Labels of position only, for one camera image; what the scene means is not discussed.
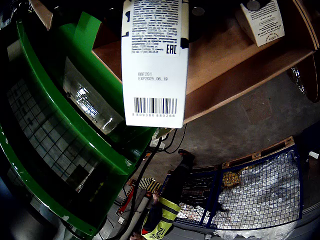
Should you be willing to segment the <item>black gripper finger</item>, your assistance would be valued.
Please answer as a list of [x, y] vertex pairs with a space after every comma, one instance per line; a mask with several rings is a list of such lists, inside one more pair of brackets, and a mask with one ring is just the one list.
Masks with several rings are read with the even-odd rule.
[[53, 13], [53, 23], [61, 26], [78, 22], [82, 13], [98, 19], [115, 35], [121, 34], [123, 2], [121, 0], [42, 0]]
[[210, 28], [220, 27], [241, 5], [246, 10], [258, 11], [269, 3], [268, 0], [190, 0], [189, 41], [202, 37]]

